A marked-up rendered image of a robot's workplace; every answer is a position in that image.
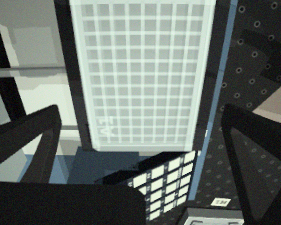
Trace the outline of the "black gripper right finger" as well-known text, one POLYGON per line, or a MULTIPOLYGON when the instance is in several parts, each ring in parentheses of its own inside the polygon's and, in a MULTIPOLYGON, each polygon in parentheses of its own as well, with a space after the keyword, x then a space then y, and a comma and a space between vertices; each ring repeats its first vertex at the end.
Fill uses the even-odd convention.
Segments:
POLYGON ((241 135, 281 161, 281 123, 227 103, 221 126, 245 225, 281 225, 281 189, 274 198, 241 135))

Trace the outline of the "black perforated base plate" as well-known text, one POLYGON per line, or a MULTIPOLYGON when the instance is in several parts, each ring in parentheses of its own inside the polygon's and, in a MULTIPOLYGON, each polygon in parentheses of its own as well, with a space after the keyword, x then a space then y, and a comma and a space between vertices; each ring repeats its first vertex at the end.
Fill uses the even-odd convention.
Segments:
MULTIPOLYGON (((281 0, 238 0, 233 26, 195 199, 181 203, 146 225, 178 225, 187 208, 241 210, 221 118, 225 104, 253 112, 281 87, 281 0), (211 205, 215 198, 231 200, 226 206, 211 205)), ((241 135, 256 169, 275 198, 281 188, 281 161, 241 135)))

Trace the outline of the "blue and white plate washer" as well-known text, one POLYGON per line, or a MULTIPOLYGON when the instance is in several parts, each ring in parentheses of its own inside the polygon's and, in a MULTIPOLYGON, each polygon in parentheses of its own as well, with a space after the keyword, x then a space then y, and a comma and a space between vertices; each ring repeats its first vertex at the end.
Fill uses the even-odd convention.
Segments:
POLYGON ((92 148, 69 3, 0 0, 0 125, 58 104, 62 127, 49 183, 134 187, 146 197, 147 223, 195 199, 238 0, 215 4, 192 146, 192 151, 202 152, 98 152, 92 148))

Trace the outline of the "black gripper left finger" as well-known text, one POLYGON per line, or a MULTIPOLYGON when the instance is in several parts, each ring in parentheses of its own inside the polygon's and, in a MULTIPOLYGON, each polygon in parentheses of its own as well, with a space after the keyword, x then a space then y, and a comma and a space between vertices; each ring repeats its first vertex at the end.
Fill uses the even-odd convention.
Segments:
POLYGON ((1 124, 0 164, 44 132, 20 182, 49 183, 61 127, 57 104, 1 124))

